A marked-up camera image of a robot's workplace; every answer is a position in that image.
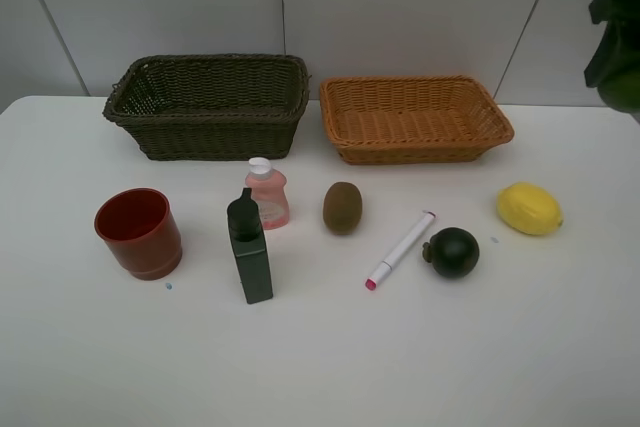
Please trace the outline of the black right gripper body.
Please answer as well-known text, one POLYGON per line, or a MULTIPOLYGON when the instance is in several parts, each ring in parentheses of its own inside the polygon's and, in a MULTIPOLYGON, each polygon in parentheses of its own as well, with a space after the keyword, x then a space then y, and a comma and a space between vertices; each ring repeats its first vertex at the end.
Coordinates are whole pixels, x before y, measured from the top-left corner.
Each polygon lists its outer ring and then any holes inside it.
POLYGON ((596 88, 639 66, 639 0, 592 0, 588 9, 592 24, 606 24, 584 70, 586 86, 596 88))

